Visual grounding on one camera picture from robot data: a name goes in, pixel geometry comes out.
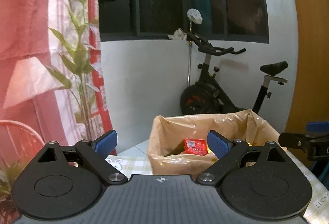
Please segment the red snack packet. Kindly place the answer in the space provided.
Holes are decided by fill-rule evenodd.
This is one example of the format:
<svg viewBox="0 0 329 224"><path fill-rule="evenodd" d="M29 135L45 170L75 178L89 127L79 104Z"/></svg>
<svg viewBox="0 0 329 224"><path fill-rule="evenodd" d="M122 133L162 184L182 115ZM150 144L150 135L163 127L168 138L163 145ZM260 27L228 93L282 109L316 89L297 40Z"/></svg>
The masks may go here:
<svg viewBox="0 0 329 224"><path fill-rule="evenodd" d="M184 139L184 153L205 156L208 154L207 143L203 139Z"/></svg>

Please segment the teal curtain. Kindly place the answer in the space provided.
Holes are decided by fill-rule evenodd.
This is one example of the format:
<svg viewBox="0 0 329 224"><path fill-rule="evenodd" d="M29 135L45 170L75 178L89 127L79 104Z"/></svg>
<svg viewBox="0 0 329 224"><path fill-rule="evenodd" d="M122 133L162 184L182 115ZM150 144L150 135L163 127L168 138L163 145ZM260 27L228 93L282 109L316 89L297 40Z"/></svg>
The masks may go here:
<svg viewBox="0 0 329 224"><path fill-rule="evenodd" d="M318 180L328 188L328 159L319 159L314 162L311 172L318 178Z"/></svg>

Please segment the wooden door panel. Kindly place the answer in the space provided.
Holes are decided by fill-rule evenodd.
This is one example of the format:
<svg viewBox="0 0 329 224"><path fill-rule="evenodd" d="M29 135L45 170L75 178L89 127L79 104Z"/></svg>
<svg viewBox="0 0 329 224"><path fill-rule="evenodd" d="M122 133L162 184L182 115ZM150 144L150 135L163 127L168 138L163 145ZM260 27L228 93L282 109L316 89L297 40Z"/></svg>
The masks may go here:
<svg viewBox="0 0 329 224"><path fill-rule="evenodd" d="M328 0L295 0L297 77L285 131L305 133L309 122L328 120Z"/></svg>

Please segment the cardboard box with plastic liner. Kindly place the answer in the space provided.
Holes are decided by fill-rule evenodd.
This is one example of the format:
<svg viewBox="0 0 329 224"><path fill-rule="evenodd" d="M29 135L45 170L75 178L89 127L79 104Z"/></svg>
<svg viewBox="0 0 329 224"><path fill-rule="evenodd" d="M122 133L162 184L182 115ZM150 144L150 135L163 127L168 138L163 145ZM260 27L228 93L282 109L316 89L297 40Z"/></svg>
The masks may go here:
<svg viewBox="0 0 329 224"><path fill-rule="evenodd" d="M278 132L251 110L228 114L198 114L153 120L147 156L154 175L187 174L196 178L218 159L207 135L214 130L226 139L242 139L250 146L277 142Z"/></svg>

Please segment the black exercise bike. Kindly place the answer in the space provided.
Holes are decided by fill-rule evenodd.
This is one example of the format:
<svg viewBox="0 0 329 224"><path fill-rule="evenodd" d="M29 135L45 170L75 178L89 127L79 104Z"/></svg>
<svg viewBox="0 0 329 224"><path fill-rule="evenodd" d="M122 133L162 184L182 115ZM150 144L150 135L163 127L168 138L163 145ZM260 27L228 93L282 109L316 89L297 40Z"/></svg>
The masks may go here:
<svg viewBox="0 0 329 224"><path fill-rule="evenodd" d="M170 40L180 40L187 41L189 43L189 70L187 75L187 87L182 92L180 97L180 110L183 115L192 114L227 114L236 113L239 111L247 110L248 108L237 107L233 101L229 98L229 95L220 86L219 82L223 82L224 78L228 82L233 83L233 79L229 79L228 75L221 75L220 81L216 80L216 74L220 71L224 65L231 65L234 68L239 68L241 71L246 71L248 66L243 63L238 63L231 61L230 59L225 59L220 63L220 67L214 66L213 74L210 73L211 57L219 57L227 54L231 55L241 55L247 51L246 48L240 50L235 50L233 47L223 48L213 46L206 38L192 31L192 25L202 24L201 13L194 8L187 11L187 18L190 22L190 30L183 31L183 29L178 28L175 30L173 35L167 35ZM197 50L200 53L205 54L205 59L203 63L199 63L197 68L200 69L200 76L198 80L191 85L191 54L192 54L192 44L197 46ZM284 85L288 82L287 79L281 78L278 75L288 68L288 63L286 61L266 64L260 67L260 71L264 73L264 80L260 86L257 97L251 110L258 114L265 97L268 99L272 96L269 91L270 82L274 81L279 85Z"/></svg>

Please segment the printed room backdrop curtain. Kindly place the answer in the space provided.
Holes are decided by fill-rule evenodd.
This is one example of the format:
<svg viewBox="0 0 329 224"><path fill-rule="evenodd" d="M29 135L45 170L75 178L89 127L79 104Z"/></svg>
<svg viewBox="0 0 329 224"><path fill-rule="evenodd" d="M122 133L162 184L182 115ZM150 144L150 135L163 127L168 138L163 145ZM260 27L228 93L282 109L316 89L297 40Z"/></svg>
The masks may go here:
<svg viewBox="0 0 329 224"><path fill-rule="evenodd" d="M111 128L98 0L1 0L1 223L17 218L11 187L47 142Z"/></svg>

